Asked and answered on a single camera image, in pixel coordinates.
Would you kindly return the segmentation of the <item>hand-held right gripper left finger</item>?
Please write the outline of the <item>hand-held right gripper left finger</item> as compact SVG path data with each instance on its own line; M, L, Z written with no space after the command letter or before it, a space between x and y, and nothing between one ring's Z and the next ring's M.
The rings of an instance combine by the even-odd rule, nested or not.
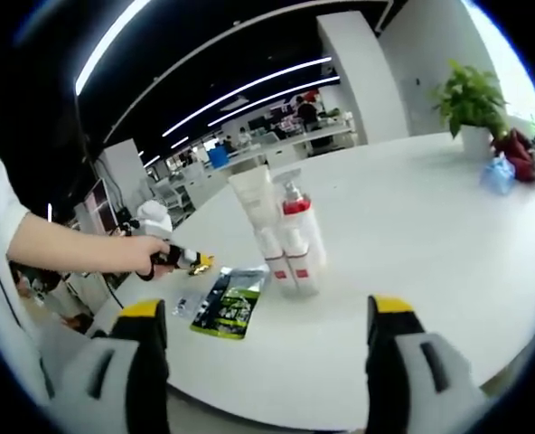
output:
M63 433L167 433L165 302L123 308L109 332L45 327L48 414Z

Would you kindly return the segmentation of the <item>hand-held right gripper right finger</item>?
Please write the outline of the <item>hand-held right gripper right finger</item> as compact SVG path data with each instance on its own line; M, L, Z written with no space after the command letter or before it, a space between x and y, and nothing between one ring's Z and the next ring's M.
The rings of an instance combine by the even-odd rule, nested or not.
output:
M470 363L413 307L368 297L367 433L460 433L486 406Z

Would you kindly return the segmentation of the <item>person's left hand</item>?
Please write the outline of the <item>person's left hand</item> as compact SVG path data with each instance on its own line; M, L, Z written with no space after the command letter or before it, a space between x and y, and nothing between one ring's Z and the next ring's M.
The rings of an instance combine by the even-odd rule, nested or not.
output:
M153 278L161 278L174 271L173 266L154 265L152 256L159 253L168 253L169 245L156 237L135 236L126 239L132 256L132 268L138 275L147 277L153 272Z

